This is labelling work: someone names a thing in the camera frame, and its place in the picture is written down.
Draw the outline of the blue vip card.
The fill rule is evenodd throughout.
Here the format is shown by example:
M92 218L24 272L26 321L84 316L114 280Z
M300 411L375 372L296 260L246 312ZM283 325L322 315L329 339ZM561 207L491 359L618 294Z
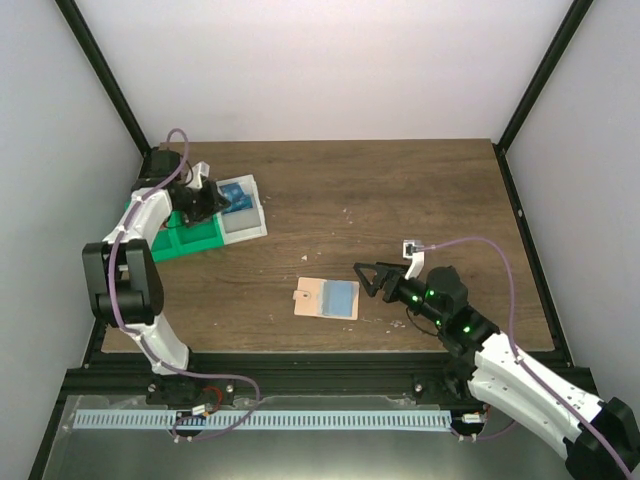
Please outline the blue vip card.
M241 197L243 195L246 195L244 190L242 189L241 185L237 182L233 182L233 183L228 183L225 185L232 185L233 186L233 199L229 200L231 203L236 200L238 197Z

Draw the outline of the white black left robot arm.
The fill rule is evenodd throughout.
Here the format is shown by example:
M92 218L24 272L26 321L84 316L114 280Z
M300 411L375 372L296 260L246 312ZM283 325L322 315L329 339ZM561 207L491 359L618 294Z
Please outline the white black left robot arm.
M158 375L172 375L170 393L196 402L203 377L188 369L190 350L164 314L165 294L152 245L176 213L194 227L231 205L209 179L209 165L189 168L187 156L154 148L144 159L123 216L100 242L85 245L82 261L94 317L118 328L141 349Z

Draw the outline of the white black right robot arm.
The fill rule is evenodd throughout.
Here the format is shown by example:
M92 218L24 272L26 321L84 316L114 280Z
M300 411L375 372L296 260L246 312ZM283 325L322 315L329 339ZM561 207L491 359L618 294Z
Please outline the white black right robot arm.
M444 378L458 403L474 397L497 408L550 446L574 479L629 479L639 464L639 428L632 409L562 378L535 360L495 323L473 308L453 267L436 267L426 279L406 266L357 263L354 271L370 297L400 302L431 321L437 338L463 367Z

